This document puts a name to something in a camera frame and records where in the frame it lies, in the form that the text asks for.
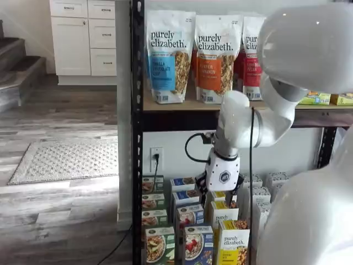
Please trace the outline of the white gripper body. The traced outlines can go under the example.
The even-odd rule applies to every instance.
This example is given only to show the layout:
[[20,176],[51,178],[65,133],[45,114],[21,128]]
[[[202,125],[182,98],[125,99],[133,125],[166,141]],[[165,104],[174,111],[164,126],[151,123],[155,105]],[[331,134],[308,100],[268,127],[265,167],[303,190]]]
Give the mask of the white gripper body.
[[205,166],[206,186],[209,191],[228,191],[236,188],[240,169],[240,157],[224,158],[215,149],[209,152]]

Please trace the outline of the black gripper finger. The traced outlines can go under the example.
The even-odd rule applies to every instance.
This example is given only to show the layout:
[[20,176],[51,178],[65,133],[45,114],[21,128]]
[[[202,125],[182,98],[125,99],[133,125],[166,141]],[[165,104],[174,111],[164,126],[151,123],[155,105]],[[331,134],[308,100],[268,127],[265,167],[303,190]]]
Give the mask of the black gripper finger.
[[195,189],[199,193],[199,201],[202,206],[205,205],[207,195],[206,171],[195,177]]
[[238,176],[236,187],[232,190],[228,190],[225,192],[225,195],[226,195],[225,202],[229,208],[234,207],[236,205],[238,191],[240,187],[243,185],[244,180],[245,180],[245,175],[240,174]]

